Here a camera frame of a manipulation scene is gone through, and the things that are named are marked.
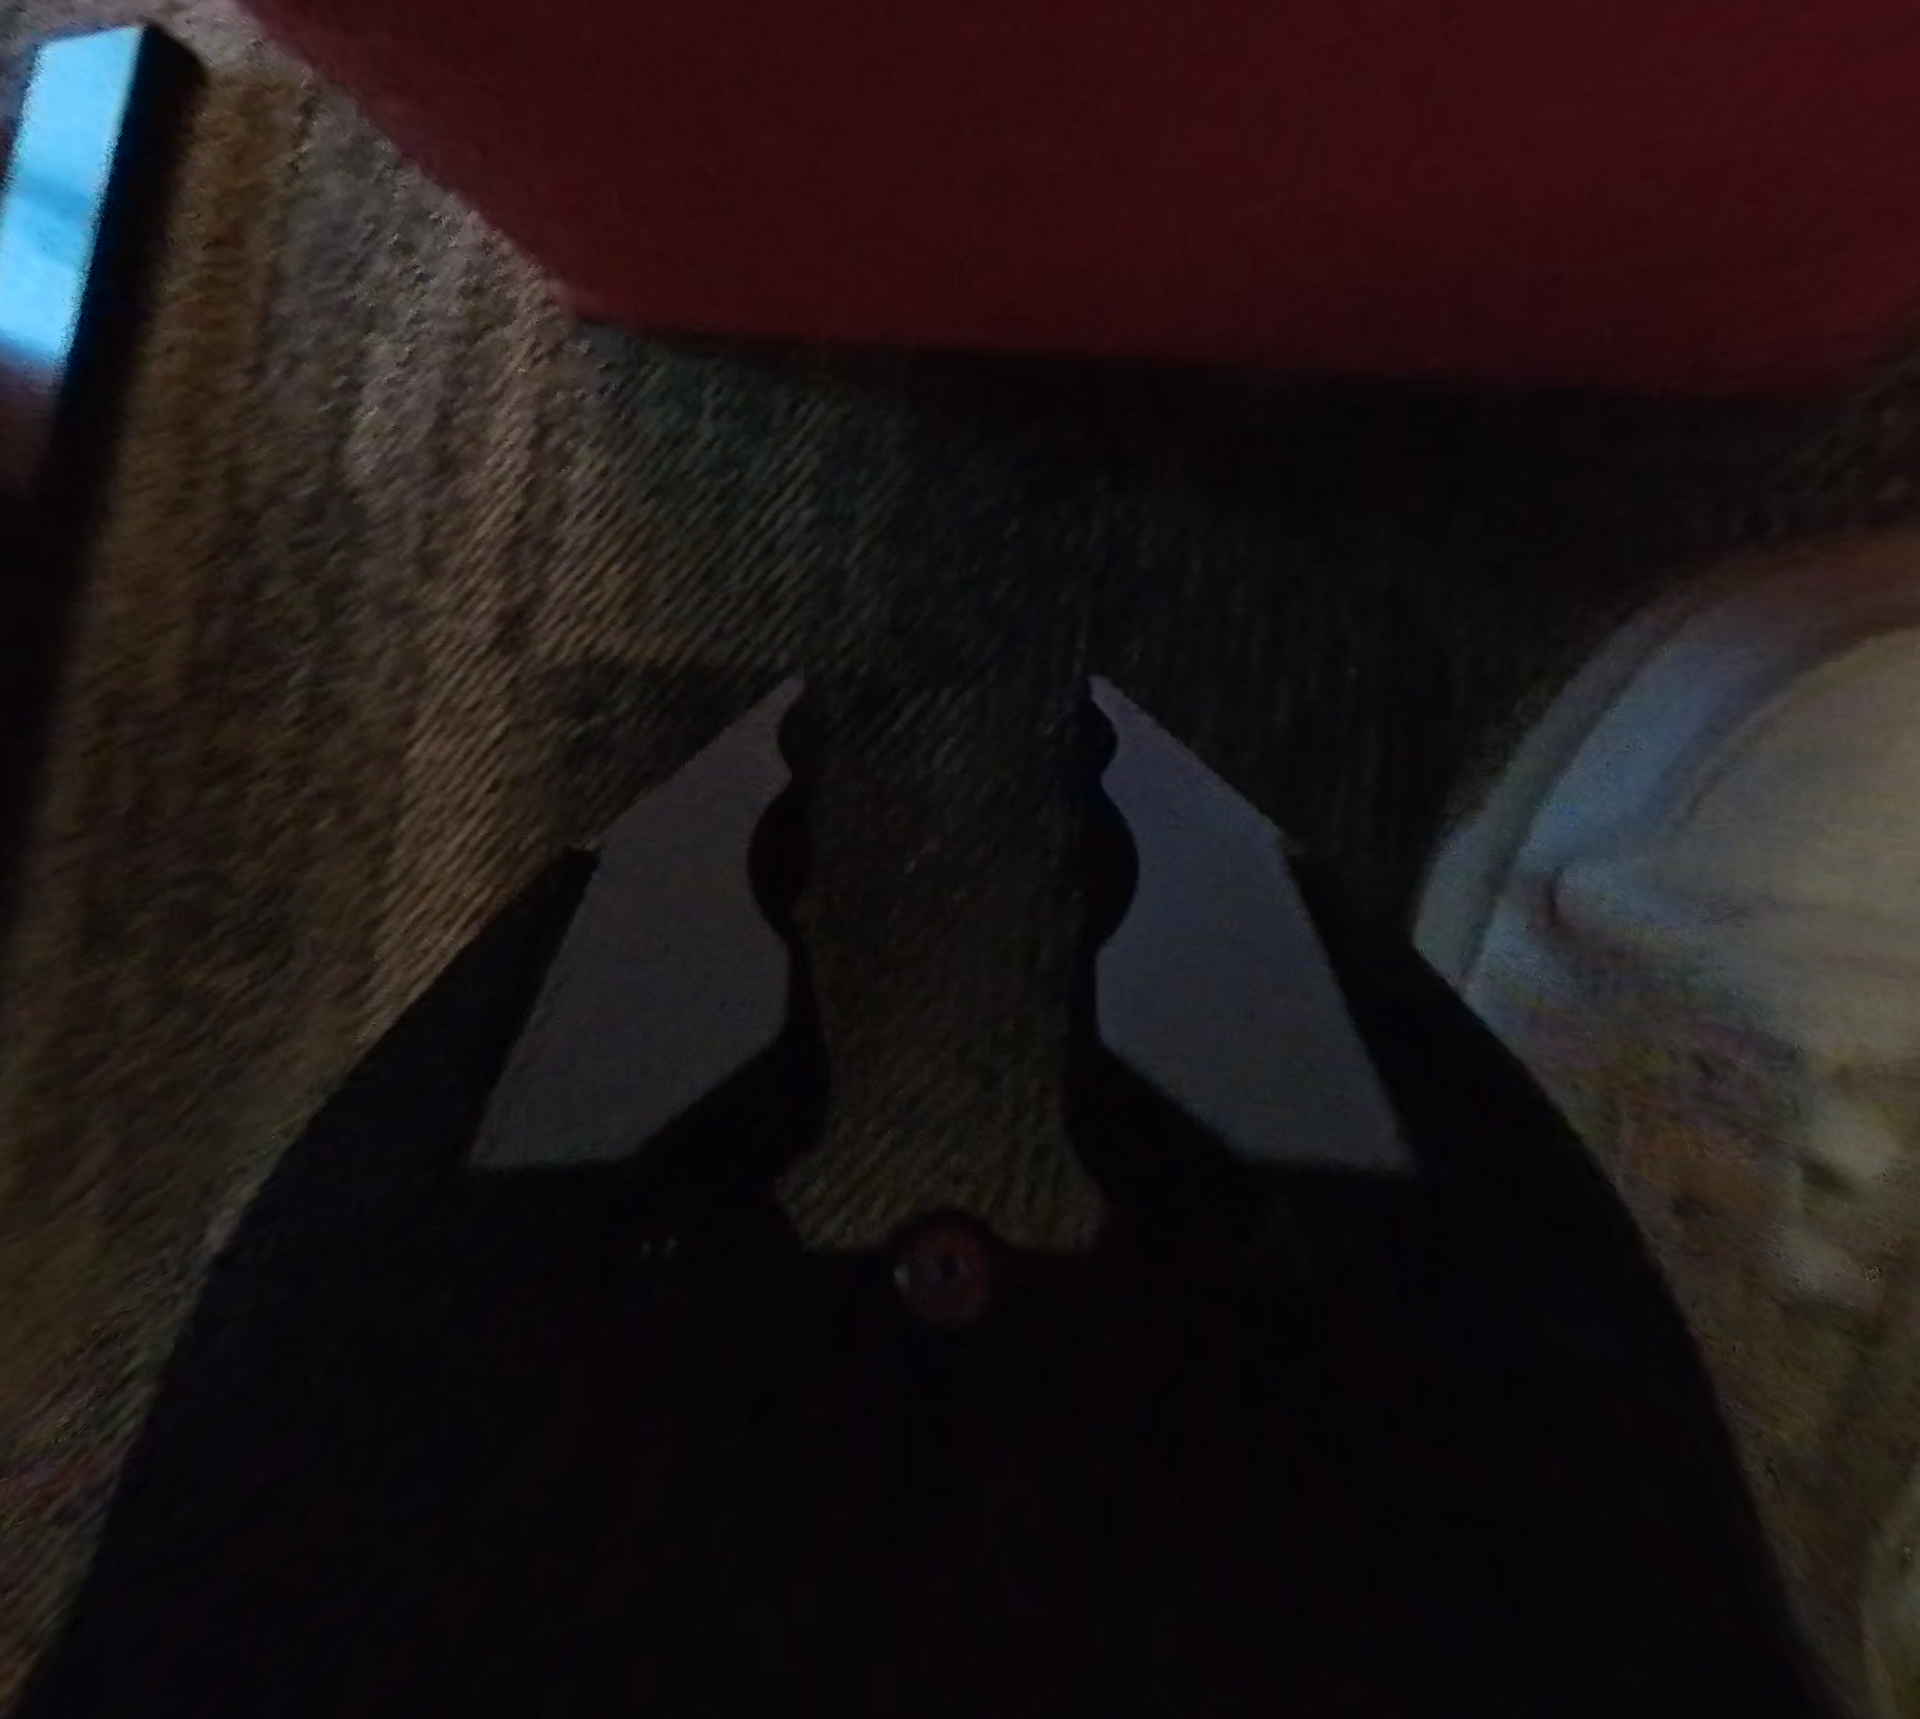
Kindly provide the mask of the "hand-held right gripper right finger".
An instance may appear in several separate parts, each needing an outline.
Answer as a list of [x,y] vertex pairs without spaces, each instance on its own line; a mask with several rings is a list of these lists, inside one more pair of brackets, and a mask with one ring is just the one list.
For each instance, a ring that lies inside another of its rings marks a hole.
[[1274,821],[1093,675],[1066,1125],[1089,1171],[1413,1171]]

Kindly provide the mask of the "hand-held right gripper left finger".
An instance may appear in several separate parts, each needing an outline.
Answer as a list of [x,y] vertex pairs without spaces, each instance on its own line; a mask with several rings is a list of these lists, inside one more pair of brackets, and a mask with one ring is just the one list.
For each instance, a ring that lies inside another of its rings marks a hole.
[[804,1041],[804,697],[802,675],[777,681],[589,843],[474,1167],[639,1157]]

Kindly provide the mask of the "pale rounded object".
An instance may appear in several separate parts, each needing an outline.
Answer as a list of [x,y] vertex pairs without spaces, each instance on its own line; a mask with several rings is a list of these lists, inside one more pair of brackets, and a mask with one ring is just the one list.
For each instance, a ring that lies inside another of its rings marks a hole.
[[1917,1715],[1917,521],[1637,605],[1417,909],[1643,1225],[1838,1705]]

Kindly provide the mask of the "dark red cloth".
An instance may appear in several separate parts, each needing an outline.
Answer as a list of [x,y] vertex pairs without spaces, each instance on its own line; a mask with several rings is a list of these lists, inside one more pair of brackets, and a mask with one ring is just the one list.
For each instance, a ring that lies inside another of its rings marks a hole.
[[589,319],[1800,391],[1917,333],[1919,0],[235,0]]

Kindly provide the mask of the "blue lit panel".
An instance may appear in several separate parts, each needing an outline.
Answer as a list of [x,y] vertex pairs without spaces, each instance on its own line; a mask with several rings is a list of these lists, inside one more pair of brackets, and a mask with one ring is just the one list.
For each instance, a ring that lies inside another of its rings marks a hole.
[[204,83],[160,28],[98,30],[35,52],[15,115],[2,203],[5,929]]

